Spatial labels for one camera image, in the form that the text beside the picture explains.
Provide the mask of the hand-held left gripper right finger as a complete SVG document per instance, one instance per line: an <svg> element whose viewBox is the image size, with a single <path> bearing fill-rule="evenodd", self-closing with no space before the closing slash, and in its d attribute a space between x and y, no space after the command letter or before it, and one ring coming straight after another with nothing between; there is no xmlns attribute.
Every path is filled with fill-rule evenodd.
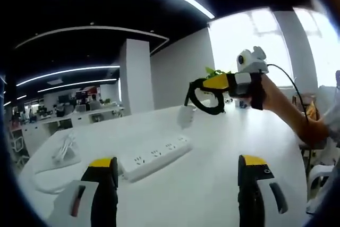
<svg viewBox="0 0 340 227"><path fill-rule="evenodd" d="M240 155L238 163L239 226L289 226L291 207L286 185L260 157Z"/></svg>

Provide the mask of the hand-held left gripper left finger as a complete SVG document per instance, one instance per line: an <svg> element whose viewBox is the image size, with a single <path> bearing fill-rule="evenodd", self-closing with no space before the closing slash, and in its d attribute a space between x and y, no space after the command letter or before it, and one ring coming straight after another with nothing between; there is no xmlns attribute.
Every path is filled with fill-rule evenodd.
<svg viewBox="0 0 340 227"><path fill-rule="evenodd" d="M90 163L80 180L57 196L48 226L116 226L118 204L117 158Z"/></svg>

